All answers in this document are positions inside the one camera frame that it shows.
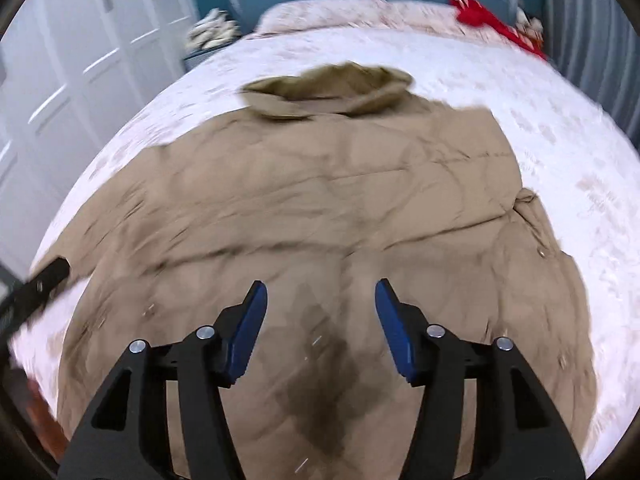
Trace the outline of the tan quilted puffer coat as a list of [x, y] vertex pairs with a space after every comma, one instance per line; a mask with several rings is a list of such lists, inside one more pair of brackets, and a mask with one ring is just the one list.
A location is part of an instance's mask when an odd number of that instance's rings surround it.
[[583, 444], [596, 406], [584, 283], [484, 107], [401, 70], [333, 65], [247, 84], [244, 106], [145, 148], [50, 257], [88, 286], [56, 418], [77, 428], [130, 341], [178, 341], [266, 284], [248, 374], [224, 396], [250, 478], [393, 479], [420, 394], [374, 310], [398, 296], [458, 337], [512, 338]]

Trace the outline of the white panelled wardrobe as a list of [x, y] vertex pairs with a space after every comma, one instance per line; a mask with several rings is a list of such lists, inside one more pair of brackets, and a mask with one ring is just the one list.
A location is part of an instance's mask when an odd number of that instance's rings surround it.
[[29, 270], [82, 172], [183, 73], [193, 0], [25, 0], [1, 40], [1, 261]]

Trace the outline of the blue bedside table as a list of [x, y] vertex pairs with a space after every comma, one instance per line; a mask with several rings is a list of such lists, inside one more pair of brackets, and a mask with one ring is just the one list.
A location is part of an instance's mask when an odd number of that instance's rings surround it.
[[189, 52], [182, 58], [182, 66], [186, 73], [189, 73], [196, 66], [199, 66], [216, 53], [226, 50], [228, 46], [219, 46], [204, 50], [195, 50]]

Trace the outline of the pile of pale cloths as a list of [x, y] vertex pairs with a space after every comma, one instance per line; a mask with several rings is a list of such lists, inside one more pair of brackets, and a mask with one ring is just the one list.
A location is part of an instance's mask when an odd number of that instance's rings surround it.
[[226, 11], [215, 8], [197, 21], [188, 31], [186, 50], [193, 52], [222, 47], [231, 44], [239, 36], [238, 23], [229, 18]]

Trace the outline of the grey blue curtain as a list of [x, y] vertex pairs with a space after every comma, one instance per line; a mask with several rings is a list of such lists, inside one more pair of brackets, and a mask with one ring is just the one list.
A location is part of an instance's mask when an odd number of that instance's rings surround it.
[[617, 0], [544, 0], [555, 67], [639, 145], [639, 35]]

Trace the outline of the red plush toy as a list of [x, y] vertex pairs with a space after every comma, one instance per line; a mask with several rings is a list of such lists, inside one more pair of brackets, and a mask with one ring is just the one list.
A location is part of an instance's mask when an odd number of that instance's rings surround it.
[[493, 29], [522, 50], [547, 59], [544, 54], [544, 26], [539, 18], [530, 18], [521, 8], [516, 9], [514, 25], [507, 25], [477, 0], [448, 0], [457, 9], [457, 20], [466, 26]]

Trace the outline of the floral pink pillow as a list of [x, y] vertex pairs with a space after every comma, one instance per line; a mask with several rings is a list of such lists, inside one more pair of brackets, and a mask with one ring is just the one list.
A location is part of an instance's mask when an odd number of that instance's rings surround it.
[[278, 3], [258, 20], [259, 36], [304, 32], [311, 29], [351, 27], [424, 32], [481, 44], [508, 40], [488, 26], [460, 23], [448, 4], [416, 0], [297, 0]]

